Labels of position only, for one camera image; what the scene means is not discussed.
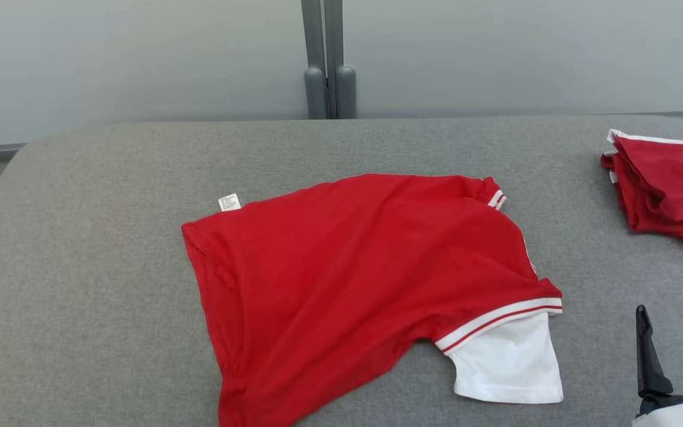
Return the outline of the red jersey with white sleeve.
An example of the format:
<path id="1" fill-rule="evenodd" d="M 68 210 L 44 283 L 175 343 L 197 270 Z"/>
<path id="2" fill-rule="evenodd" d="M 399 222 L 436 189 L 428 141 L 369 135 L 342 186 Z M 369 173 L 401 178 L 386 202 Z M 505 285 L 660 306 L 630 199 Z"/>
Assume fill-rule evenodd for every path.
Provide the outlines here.
<path id="1" fill-rule="evenodd" d="M 418 340 L 452 361 L 461 397 L 560 403 L 562 294 L 504 202 L 490 177 L 365 174 L 184 224 L 220 427 L 291 427 Z"/>

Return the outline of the white partition panel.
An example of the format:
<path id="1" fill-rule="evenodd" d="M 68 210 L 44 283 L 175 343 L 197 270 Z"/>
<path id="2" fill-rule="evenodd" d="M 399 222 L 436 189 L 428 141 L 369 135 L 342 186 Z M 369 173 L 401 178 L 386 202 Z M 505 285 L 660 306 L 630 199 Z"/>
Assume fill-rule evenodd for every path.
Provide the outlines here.
<path id="1" fill-rule="evenodd" d="M 0 144 L 85 125 L 305 119 L 300 0 L 0 0 Z"/>
<path id="2" fill-rule="evenodd" d="M 683 0 L 343 0 L 360 118 L 683 113 Z"/>

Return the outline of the grey partition post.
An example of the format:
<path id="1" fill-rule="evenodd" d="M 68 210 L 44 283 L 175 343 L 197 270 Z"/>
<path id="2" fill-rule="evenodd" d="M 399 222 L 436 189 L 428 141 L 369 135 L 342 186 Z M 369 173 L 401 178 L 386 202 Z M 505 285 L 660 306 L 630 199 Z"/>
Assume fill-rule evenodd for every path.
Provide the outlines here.
<path id="1" fill-rule="evenodd" d="M 307 98 L 307 116 L 311 120 L 328 119 L 325 43 L 320 0 L 301 0 L 307 68 L 303 73 Z"/>
<path id="2" fill-rule="evenodd" d="M 323 0 L 326 81 L 331 119 L 357 118 L 357 72 L 344 61 L 343 1 Z"/>

